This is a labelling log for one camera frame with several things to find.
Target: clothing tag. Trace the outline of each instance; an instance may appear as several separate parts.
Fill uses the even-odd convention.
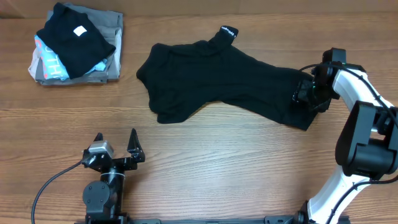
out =
[[[82,33],[87,32],[87,30],[83,26],[78,26],[73,32],[79,37]]]
[[[234,38],[236,37],[236,34],[232,31],[230,31],[227,27],[221,27],[222,29],[224,29],[226,32],[228,32],[229,34],[231,34]]]

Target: folded black shirt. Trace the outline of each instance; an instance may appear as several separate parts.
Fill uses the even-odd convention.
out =
[[[58,54],[71,79],[84,75],[115,50],[87,14],[60,3],[54,5],[53,16],[37,36]]]
[[[231,45],[237,34],[223,26],[208,42],[152,47],[137,78],[148,89],[149,107],[159,123],[185,121],[206,102],[222,101],[278,123],[310,126],[316,114],[292,103],[292,97],[299,81],[312,77],[244,54]]]

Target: black cable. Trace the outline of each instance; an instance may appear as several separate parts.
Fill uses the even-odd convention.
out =
[[[376,101],[384,108],[384,110],[387,111],[390,119],[392,120],[392,122],[397,126],[398,128],[398,121],[397,118],[394,116],[394,114],[392,113],[392,111],[390,110],[390,108],[388,108],[388,106],[380,99],[381,95],[378,95],[375,91],[374,88],[372,87],[372,85],[367,82],[361,75],[358,75],[357,73],[348,70],[346,67],[343,66],[339,66],[339,65],[329,65],[329,64],[313,64],[313,65],[308,65],[306,67],[301,68],[299,71],[303,71],[307,68],[312,68],[312,67],[329,67],[329,68],[337,68],[340,70],[344,70],[352,75],[354,75],[355,77],[357,77],[358,79],[360,79],[365,85],[366,87],[370,90],[370,92],[372,93],[372,95],[374,96],[374,98],[376,99]],[[328,220],[326,221],[326,224],[330,224],[331,219],[333,218],[333,216],[335,215],[338,207],[340,206],[340,204],[344,201],[344,199],[353,191],[353,190],[357,190],[359,186],[361,185],[366,185],[366,184],[391,184],[395,181],[398,180],[398,175],[396,177],[394,177],[393,179],[390,180],[370,180],[370,181],[365,181],[365,182],[361,182],[361,183],[357,183],[354,184],[351,188],[349,188],[343,196],[341,196],[341,198],[339,199],[339,201],[337,201],[335,207],[331,210],[330,216],[328,218]]]
[[[64,171],[59,172],[57,175],[51,177],[51,178],[43,185],[43,187],[39,190],[39,192],[37,192],[36,198],[35,198],[35,200],[33,201],[32,211],[31,211],[31,213],[30,213],[30,219],[31,219],[31,221],[32,221],[32,224],[35,224],[35,209],[36,209],[36,204],[37,204],[37,201],[38,201],[40,195],[42,194],[43,190],[48,186],[49,183],[51,183],[51,181],[55,180],[57,177],[61,176],[62,174],[64,174],[64,173],[66,173],[66,172],[68,172],[68,171],[70,171],[70,170],[76,168],[76,167],[79,166],[80,164],[81,164],[81,161],[79,161],[79,162],[76,163],[75,165],[73,165],[73,166],[71,166],[71,167],[65,169]]]

